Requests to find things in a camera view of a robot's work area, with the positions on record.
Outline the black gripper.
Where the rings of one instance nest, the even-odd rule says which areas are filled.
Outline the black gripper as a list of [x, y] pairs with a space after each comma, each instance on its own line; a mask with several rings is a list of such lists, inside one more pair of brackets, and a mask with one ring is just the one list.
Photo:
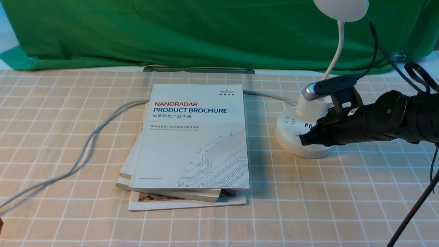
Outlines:
[[299, 136], [302, 146], [320, 144], [338, 146], [369, 141], [366, 116], [369, 105], [348, 107], [336, 112], [331, 108], [325, 117]]

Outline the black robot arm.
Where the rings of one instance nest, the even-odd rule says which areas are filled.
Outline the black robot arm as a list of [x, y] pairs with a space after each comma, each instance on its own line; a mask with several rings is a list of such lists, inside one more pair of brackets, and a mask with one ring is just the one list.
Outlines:
[[300, 137], [303, 146], [345, 145], [388, 142], [401, 139], [412, 144], [439, 142], [439, 96], [406, 96], [392, 90], [375, 103], [330, 111], [308, 133]]

